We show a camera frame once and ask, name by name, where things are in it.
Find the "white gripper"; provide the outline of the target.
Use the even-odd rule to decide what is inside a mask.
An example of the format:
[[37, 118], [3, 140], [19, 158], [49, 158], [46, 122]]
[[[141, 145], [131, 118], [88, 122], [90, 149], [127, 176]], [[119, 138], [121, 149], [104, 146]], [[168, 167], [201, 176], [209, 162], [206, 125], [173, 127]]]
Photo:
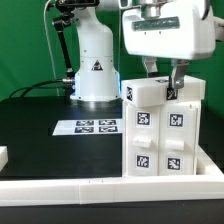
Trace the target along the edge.
[[121, 8], [127, 52], [143, 56], [148, 77], [158, 76], [155, 57], [173, 59], [173, 89], [184, 87], [189, 60], [207, 58], [214, 52], [210, 0], [121, 0]]

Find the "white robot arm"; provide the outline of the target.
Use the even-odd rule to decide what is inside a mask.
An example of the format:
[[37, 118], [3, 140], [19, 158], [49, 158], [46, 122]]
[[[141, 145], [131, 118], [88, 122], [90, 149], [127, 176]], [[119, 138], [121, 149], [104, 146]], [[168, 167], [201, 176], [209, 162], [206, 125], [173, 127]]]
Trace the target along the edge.
[[209, 0], [45, 0], [60, 16], [53, 20], [66, 73], [74, 79], [73, 98], [111, 102], [120, 98], [119, 73], [113, 62], [113, 33], [98, 11], [122, 10], [124, 43], [131, 55], [170, 58], [170, 87], [184, 87], [191, 60], [207, 58], [224, 40], [224, 18]]

